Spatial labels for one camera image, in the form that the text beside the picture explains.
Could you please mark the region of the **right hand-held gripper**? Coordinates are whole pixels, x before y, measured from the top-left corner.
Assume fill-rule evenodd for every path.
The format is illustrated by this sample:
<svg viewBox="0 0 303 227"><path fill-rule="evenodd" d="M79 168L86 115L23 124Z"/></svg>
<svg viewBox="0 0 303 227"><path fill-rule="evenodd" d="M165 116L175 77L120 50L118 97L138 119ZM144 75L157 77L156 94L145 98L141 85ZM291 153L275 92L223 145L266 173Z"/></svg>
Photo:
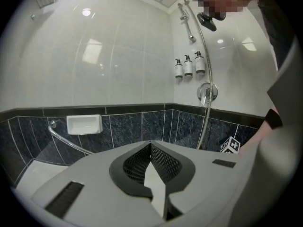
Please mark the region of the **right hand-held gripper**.
<svg viewBox="0 0 303 227"><path fill-rule="evenodd" d="M229 137L220 148L221 153L238 154L241 144L234 137Z"/></svg>

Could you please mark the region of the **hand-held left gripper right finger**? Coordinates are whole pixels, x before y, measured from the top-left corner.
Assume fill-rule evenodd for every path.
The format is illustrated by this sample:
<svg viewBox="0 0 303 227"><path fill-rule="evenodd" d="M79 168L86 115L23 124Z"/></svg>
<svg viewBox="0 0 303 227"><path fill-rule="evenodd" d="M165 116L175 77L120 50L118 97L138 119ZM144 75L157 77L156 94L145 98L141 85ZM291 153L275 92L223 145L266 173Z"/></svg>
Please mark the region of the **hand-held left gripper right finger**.
<svg viewBox="0 0 303 227"><path fill-rule="evenodd" d="M230 227L239 197L241 156L151 141L172 156L181 169L166 185L166 208L171 220L152 227Z"/></svg>

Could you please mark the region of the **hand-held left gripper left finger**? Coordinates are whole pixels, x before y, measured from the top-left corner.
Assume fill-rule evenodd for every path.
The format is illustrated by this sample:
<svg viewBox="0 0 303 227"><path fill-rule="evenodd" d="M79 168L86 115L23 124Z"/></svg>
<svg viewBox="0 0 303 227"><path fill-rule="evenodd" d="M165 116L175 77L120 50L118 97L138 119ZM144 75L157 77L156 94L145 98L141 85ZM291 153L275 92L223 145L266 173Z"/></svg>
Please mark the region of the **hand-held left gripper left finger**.
<svg viewBox="0 0 303 227"><path fill-rule="evenodd" d="M118 157L129 158L149 142L142 141L96 153L78 160L47 181L33 195L31 212L42 224L152 224L154 208L149 197L131 196L116 182L133 180L123 165L113 180L110 166Z"/></svg>

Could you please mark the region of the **person's right forearm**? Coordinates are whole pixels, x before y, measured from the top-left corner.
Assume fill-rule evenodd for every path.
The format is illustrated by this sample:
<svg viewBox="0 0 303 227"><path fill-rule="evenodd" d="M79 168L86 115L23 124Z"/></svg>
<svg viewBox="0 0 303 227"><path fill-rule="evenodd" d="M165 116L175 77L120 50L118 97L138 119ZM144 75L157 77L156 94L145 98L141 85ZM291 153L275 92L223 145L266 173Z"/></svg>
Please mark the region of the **person's right forearm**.
<svg viewBox="0 0 303 227"><path fill-rule="evenodd" d="M281 117L273 105L267 112L265 119L258 129L258 131L241 147L240 154L243 154L245 150L252 144L262 141L263 138L270 135L273 129L283 126Z"/></svg>

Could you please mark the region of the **white bathtub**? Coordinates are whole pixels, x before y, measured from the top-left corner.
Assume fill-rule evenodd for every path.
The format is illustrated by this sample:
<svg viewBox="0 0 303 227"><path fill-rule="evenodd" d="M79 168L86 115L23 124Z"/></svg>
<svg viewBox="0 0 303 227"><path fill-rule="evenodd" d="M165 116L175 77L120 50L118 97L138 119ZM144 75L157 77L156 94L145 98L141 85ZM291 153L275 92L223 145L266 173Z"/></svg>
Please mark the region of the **white bathtub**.
<svg viewBox="0 0 303 227"><path fill-rule="evenodd" d="M67 166L33 160L23 171L16 190L31 195L44 183L67 168Z"/></svg>

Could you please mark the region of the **chrome grab bar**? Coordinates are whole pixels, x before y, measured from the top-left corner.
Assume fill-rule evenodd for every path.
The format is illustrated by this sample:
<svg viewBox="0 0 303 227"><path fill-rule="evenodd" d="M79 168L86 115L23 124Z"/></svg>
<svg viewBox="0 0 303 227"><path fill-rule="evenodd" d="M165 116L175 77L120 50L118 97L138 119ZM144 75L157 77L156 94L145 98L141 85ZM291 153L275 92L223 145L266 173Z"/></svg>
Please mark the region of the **chrome grab bar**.
<svg viewBox="0 0 303 227"><path fill-rule="evenodd" d="M87 155L92 155L93 152L91 151L88 151L74 143L72 143L71 141L67 140L66 138L64 138L63 136L61 136L60 134L58 134L54 129L56 128L56 122L55 121L51 121L49 123L49 126L48 126L48 130L49 132L52 134L53 137L55 137L56 139L58 139L59 141L65 143L66 145L68 145L69 147L79 151L79 152L82 152L84 154L87 154Z"/></svg>

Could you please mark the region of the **chrome mixer valve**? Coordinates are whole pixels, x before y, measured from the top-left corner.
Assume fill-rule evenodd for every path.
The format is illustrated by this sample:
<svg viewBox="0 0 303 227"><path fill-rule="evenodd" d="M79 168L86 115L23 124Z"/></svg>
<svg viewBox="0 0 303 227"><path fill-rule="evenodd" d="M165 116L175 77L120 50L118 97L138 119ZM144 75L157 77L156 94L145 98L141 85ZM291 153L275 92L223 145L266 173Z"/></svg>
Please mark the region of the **chrome mixer valve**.
<svg viewBox="0 0 303 227"><path fill-rule="evenodd" d="M216 84L212 85L212 99L210 100L210 83L203 82L197 88L197 98L200 100L200 106L206 107L210 101L214 101L218 95L218 88Z"/></svg>

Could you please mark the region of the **white soap dish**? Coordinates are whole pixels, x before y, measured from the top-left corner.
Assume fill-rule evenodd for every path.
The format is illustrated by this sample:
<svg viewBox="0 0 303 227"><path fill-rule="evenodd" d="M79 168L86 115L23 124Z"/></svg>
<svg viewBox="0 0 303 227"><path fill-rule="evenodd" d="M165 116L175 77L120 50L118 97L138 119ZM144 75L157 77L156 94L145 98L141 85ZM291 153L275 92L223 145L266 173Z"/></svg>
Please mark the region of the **white soap dish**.
<svg viewBox="0 0 303 227"><path fill-rule="evenodd" d="M69 115L66 117L67 131L70 135L91 135L103 131L102 117L93 115Z"/></svg>

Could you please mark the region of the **person's black top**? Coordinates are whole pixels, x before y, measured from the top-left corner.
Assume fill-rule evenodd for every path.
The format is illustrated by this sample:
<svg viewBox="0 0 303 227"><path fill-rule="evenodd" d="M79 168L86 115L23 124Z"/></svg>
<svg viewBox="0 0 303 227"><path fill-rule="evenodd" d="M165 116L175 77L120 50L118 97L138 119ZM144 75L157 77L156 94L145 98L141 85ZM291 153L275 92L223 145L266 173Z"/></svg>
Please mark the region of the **person's black top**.
<svg viewBox="0 0 303 227"><path fill-rule="evenodd" d="M277 68L281 69L292 46L295 32L275 0L258 0L258 7L275 53Z"/></svg>

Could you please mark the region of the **chrome shower slide rail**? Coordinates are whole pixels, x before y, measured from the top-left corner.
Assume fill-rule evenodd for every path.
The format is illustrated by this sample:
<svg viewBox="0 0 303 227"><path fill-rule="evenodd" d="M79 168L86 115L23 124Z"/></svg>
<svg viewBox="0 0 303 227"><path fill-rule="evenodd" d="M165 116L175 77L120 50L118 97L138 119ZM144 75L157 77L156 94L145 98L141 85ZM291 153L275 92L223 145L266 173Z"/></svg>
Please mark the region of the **chrome shower slide rail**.
<svg viewBox="0 0 303 227"><path fill-rule="evenodd" d="M183 9L183 5L181 3L178 3L178 8L181 11L181 9ZM187 33L188 33L188 38L190 40L191 44L194 44L196 42L196 38L192 35L189 24L188 24L188 20L182 20L182 22L185 24L185 27L187 29Z"/></svg>

